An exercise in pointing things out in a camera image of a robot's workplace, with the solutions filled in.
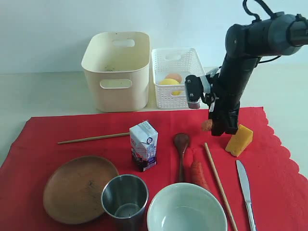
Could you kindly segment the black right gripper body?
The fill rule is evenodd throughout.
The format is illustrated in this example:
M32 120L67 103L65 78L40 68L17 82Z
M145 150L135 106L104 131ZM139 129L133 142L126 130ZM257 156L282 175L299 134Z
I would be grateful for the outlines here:
M213 83L212 90L217 99L209 118L215 120L220 115L238 113L241 96L258 62L259 58L255 56L225 56L219 77Z

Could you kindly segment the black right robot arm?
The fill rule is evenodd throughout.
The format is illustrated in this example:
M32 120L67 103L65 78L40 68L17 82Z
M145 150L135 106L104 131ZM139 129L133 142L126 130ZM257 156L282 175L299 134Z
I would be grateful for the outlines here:
M226 34L226 55L220 73L211 78L211 134L235 134L240 99L264 56L289 56L308 43L308 21L302 15L275 13L250 25L234 24Z

